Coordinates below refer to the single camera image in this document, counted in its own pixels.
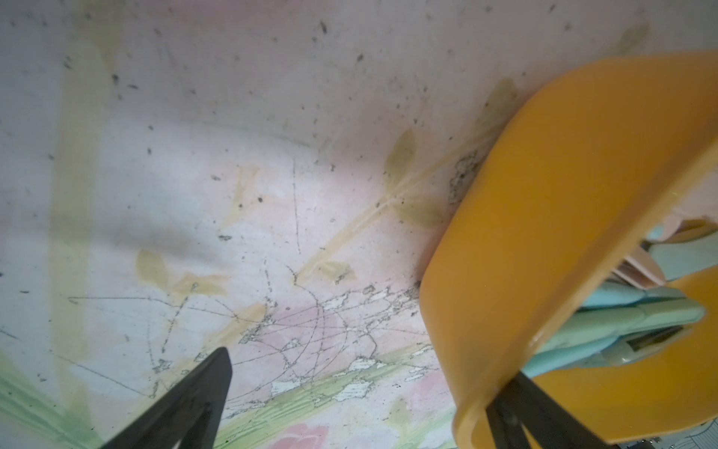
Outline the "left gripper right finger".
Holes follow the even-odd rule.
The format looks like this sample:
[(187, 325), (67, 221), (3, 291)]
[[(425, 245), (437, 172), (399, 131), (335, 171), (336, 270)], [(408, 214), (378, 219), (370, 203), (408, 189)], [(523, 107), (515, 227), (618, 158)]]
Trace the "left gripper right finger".
[(497, 448), (597, 448), (610, 445), (583, 426), (525, 374), (519, 372), (486, 408)]

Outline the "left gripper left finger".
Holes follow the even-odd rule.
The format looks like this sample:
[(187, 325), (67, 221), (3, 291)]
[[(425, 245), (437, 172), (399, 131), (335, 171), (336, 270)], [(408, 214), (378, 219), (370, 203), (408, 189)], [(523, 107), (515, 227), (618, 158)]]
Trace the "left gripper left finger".
[(220, 347), (104, 447), (213, 447), (231, 379), (229, 352)]

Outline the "yellow plastic storage box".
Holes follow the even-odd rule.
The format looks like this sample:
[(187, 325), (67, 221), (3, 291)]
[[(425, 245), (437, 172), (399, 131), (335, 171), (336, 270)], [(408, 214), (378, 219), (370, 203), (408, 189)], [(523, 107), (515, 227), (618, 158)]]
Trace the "yellow plastic storage box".
[(494, 446), (490, 402), (716, 165), (716, 52), (598, 61), (520, 108), (421, 284), (459, 447)]

